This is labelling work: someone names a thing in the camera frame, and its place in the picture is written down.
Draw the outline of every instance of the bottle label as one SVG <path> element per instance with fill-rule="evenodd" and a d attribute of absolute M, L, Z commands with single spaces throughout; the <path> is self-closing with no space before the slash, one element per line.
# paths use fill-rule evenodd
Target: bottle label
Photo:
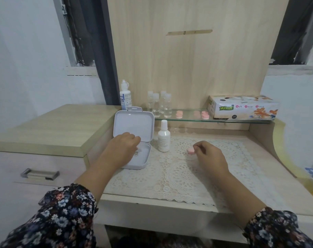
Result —
<path fill-rule="evenodd" d="M 121 98 L 122 110 L 127 110 L 128 107 L 132 106 L 131 93 L 129 93 L 129 94 L 122 94 L 122 95 L 120 95 L 120 98 Z"/>
<path fill-rule="evenodd" d="M 169 149 L 170 137 L 160 138 L 159 137 L 159 149 Z"/>

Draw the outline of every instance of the lace doily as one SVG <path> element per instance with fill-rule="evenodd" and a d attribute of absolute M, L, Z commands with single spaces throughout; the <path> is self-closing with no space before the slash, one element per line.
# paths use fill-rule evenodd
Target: lace doily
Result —
<path fill-rule="evenodd" d="M 155 137 L 151 141 L 149 164 L 142 170 L 120 170 L 104 193 L 227 207 L 220 190 L 200 169 L 196 155 L 187 154 L 187 149 L 201 140 L 172 137 L 170 151 L 162 153 Z M 289 210 L 241 141 L 203 140 L 222 150 L 229 171 L 266 205 Z"/>

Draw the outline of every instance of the white wall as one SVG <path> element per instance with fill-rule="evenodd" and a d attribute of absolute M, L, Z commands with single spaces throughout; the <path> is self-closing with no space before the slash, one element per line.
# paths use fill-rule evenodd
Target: white wall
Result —
<path fill-rule="evenodd" d="M 53 0 L 0 0 L 0 132 L 64 104 L 105 104 L 99 78 L 65 66 Z"/>
<path fill-rule="evenodd" d="M 261 94 L 281 102 L 277 117 L 286 123 L 285 145 L 300 167 L 313 165 L 313 75 L 266 76 Z"/>

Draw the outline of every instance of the dark curtain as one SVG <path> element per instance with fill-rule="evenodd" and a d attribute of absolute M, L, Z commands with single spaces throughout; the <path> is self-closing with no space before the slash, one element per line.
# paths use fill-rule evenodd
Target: dark curtain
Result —
<path fill-rule="evenodd" d="M 120 105 L 120 94 L 107 0 L 79 0 L 90 35 L 96 70 L 107 105 Z"/>

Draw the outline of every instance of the floral sleeve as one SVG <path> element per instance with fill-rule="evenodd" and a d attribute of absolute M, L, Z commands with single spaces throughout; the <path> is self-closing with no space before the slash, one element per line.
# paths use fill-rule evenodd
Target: floral sleeve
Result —
<path fill-rule="evenodd" d="M 96 200 L 79 184 L 49 191 L 28 222 L 9 233 L 0 247 L 95 247 L 92 230 Z"/>
<path fill-rule="evenodd" d="M 266 207 L 253 217 L 244 229 L 250 247 L 313 248 L 313 240 L 299 230 L 298 218 L 290 211 Z"/>

